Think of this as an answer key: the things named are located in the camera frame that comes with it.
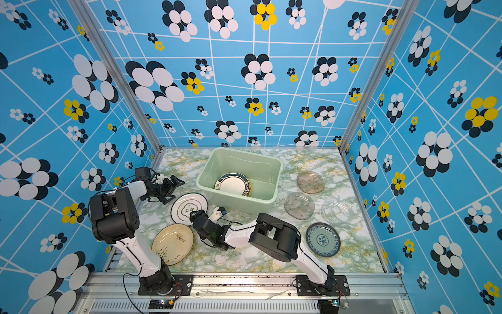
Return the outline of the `large white green-rimmed plate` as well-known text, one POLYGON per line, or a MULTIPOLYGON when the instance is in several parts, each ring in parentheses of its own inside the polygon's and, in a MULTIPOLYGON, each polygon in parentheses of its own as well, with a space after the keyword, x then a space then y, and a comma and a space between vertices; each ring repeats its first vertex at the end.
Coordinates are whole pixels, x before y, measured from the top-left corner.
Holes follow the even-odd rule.
POLYGON ((249 196, 252 190, 251 183, 241 173, 226 173, 217 179, 215 190, 239 196, 249 196))

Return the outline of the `aluminium corner post left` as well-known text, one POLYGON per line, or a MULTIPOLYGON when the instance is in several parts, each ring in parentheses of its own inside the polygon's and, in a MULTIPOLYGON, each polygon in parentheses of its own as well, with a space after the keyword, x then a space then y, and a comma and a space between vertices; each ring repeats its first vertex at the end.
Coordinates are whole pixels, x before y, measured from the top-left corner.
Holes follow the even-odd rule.
POLYGON ((85 1, 70 0, 68 1, 68 4, 72 8, 78 20, 82 23, 85 31, 88 33, 93 47, 111 74, 118 91, 123 96, 125 103, 128 105, 146 138, 150 141, 150 144, 153 146, 156 154, 161 153, 162 145, 154 133, 150 123, 146 121, 145 113, 128 85, 128 81, 122 74, 121 68, 113 56, 110 45, 106 42, 102 32, 99 31, 98 25, 92 17, 91 10, 86 5, 85 1))

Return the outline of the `aluminium corner post right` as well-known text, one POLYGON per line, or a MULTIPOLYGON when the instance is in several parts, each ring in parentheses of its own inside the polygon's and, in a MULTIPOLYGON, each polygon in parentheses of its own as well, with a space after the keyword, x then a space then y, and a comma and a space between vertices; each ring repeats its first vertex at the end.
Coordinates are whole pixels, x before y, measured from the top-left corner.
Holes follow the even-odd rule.
POLYGON ((347 146, 349 146, 352 137, 354 136, 356 129, 360 123, 360 119, 364 114, 367 106, 369 105, 372 96, 374 95, 376 88, 380 84, 383 78, 384 69, 388 65, 388 62, 392 58, 398 44, 400 43, 407 27, 410 23, 413 13, 417 9, 419 0, 408 0, 404 1, 402 8, 399 11, 398 19, 396 25, 393 27, 391 34, 388 36, 383 50, 380 53, 378 60, 369 76, 369 80, 365 88, 363 89, 362 99, 358 102, 354 113, 350 119, 349 125, 343 135, 342 144, 339 147, 340 153, 344 153, 347 146))

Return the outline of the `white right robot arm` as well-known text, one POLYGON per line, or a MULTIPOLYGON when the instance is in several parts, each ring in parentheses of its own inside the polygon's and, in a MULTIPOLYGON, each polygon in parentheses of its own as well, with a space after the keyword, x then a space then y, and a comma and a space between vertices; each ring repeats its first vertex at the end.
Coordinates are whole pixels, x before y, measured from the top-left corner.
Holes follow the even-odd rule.
POLYGON ((190 213, 193 228, 201 240, 222 251, 251 245, 281 262, 292 262, 307 276, 308 287, 320 295, 332 296, 337 288, 334 269, 321 262, 302 244, 298 229, 279 218, 260 213, 245 225, 220 225, 203 210, 190 213))

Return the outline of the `blue patterned plate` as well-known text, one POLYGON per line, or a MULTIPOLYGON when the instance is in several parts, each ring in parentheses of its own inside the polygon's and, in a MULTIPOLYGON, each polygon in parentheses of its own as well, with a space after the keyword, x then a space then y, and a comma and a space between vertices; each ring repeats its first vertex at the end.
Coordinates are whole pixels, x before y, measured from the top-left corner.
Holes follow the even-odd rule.
POLYGON ((306 242, 311 251, 326 258, 335 256, 341 248, 341 238, 337 231, 323 222, 308 227, 306 242))

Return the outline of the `mint green plastic bin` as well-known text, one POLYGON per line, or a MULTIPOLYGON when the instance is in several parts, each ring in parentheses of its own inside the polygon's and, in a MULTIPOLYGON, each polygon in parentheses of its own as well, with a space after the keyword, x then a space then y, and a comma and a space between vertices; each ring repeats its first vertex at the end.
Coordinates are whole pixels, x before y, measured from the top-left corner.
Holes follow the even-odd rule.
POLYGON ((217 148, 212 151, 202 172, 196 179, 198 189, 204 191, 211 204, 232 211, 257 215, 269 213, 278 197, 283 163, 280 159, 245 150, 217 148), (228 192, 218 190, 223 176, 245 177, 249 190, 228 192))

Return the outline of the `beige bamboo print plate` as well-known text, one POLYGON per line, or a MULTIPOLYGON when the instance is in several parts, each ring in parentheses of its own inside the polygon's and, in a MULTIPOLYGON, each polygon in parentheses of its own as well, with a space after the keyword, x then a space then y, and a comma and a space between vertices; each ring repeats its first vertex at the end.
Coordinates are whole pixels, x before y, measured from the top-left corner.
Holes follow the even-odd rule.
POLYGON ((184 260, 194 244, 192 230, 182 224, 170 225, 161 230, 152 243, 152 251, 166 265, 172 266, 184 260))

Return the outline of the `clear colourless glass plate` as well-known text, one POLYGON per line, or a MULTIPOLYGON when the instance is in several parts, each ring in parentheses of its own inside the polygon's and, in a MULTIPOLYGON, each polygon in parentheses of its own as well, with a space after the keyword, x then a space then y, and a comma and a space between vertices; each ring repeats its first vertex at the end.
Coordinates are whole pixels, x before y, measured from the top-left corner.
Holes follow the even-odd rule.
POLYGON ((325 200, 321 206, 322 218, 331 225, 348 224, 351 219, 351 208, 339 200, 325 200))

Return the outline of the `white black-rimmed flower plate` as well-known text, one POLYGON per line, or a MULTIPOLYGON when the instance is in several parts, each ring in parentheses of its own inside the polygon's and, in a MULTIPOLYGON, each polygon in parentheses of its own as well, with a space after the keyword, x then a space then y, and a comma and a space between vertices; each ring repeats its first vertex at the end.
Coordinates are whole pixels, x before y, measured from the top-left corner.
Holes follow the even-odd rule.
POLYGON ((171 207, 171 218, 175 224, 192 226, 190 215, 199 210, 207 211, 209 206, 206 197, 199 193, 187 193, 176 199, 171 207))

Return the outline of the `aluminium corner post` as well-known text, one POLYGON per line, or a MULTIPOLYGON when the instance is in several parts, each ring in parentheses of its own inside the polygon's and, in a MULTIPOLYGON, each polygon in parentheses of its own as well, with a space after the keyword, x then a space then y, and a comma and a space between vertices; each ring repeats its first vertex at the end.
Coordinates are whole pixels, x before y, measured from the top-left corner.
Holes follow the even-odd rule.
POLYGON ((383 50, 380 53, 378 60, 369 76, 369 80, 365 88, 363 89, 362 99, 358 102, 354 113, 350 119, 349 125, 343 135, 342 144, 339 147, 340 153, 344 153, 347 146, 349 146, 352 137, 354 136, 356 129, 360 123, 360 119, 364 114, 367 106, 369 105, 372 96, 374 95, 376 88, 380 84, 383 78, 384 69, 388 65, 388 62, 392 58, 398 44, 400 43, 407 27, 410 23, 413 13, 417 9, 419 0, 408 0, 404 1, 402 8, 399 11, 398 19, 396 25, 393 27, 391 34, 388 36, 383 50))
POLYGON ((110 45, 106 42, 102 32, 99 31, 98 25, 92 17, 91 10, 86 5, 85 1, 70 0, 68 1, 68 4, 72 8, 78 20, 82 23, 85 31, 88 33, 93 47, 111 74, 118 91, 123 96, 125 103, 128 105, 146 138, 150 141, 150 144, 153 146, 156 154, 161 153, 162 145, 154 133, 150 123, 146 121, 145 113, 128 85, 128 81, 122 74, 121 68, 113 56, 110 45))

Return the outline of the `brownish clear glass plate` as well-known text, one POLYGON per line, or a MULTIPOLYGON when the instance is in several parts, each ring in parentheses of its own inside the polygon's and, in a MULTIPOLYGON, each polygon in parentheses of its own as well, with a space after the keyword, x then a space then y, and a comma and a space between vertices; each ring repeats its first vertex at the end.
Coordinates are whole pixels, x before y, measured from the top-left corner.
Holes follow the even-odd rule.
POLYGON ((326 184, 322 176, 313 171, 306 171, 297 176, 298 187, 307 194, 321 193, 326 184))

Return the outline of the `grey clear glass plate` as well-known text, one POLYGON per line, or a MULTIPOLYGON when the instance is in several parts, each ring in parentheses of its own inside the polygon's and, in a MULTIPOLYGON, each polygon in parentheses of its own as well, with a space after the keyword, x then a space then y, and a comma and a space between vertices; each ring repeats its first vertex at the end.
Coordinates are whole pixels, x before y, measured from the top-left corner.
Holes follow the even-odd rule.
POLYGON ((315 211, 315 202, 303 192, 289 194, 284 202, 284 209, 290 216, 306 221, 311 218, 315 211))

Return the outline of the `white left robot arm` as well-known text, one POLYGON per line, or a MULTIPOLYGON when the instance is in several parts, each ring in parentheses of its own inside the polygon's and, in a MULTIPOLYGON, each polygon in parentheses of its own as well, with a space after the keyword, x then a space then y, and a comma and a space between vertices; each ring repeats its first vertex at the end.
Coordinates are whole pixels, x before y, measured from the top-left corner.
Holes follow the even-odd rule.
POLYGON ((174 175, 142 177, 123 187, 98 192, 88 204, 94 237, 123 252, 138 272, 140 287, 148 293, 167 294, 175 283, 169 267, 137 231, 140 218, 135 203, 153 197, 165 205, 175 198, 174 190, 184 184, 174 175))

